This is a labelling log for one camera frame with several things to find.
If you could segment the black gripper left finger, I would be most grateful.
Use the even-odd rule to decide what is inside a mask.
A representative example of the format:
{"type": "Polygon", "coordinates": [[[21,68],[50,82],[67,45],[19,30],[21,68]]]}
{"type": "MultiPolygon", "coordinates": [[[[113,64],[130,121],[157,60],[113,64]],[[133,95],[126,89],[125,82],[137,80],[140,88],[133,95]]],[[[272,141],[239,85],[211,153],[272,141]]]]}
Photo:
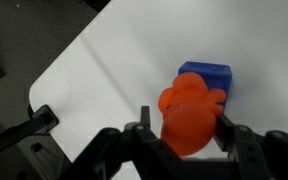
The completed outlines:
{"type": "Polygon", "coordinates": [[[140,121],[123,131],[102,129],[59,180],[111,180],[125,162],[135,165],[142,180],[180,180],[182,160],[149,125],[149,107],[143,106],[140,121]]]}

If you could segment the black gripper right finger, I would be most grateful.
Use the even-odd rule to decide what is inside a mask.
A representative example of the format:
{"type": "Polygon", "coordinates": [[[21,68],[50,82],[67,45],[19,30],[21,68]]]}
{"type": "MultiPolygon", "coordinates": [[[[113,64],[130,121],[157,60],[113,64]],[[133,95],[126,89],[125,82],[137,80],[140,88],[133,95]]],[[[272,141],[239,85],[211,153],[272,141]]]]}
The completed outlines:
{"type": "Polygon", "coordinates": [[[228,154],[217,167],[221,180],[288,180],[288,133],[270,130],[259,135],[219,115],[213,138],[228,154]]]}

